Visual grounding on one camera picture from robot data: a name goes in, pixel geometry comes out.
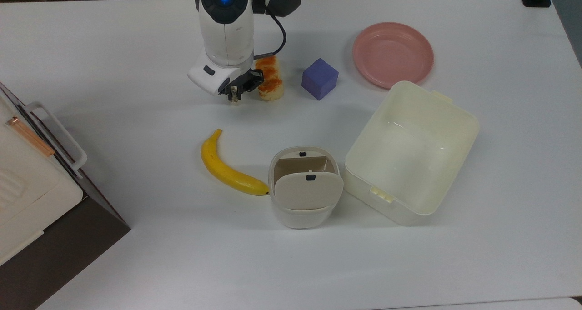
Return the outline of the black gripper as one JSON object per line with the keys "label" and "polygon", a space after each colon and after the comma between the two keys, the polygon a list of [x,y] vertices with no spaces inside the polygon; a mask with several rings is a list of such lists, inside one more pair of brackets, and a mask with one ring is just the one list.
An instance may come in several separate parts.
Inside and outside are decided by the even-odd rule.
{"label": "black gripper", "polygon": [[242,97],[243,93],[258,88],[264,80],[263,70],[250,69],[234,80],[227,78],[220,85],[220,95],[226,95],[229,102],[233,102],[233,96]]}

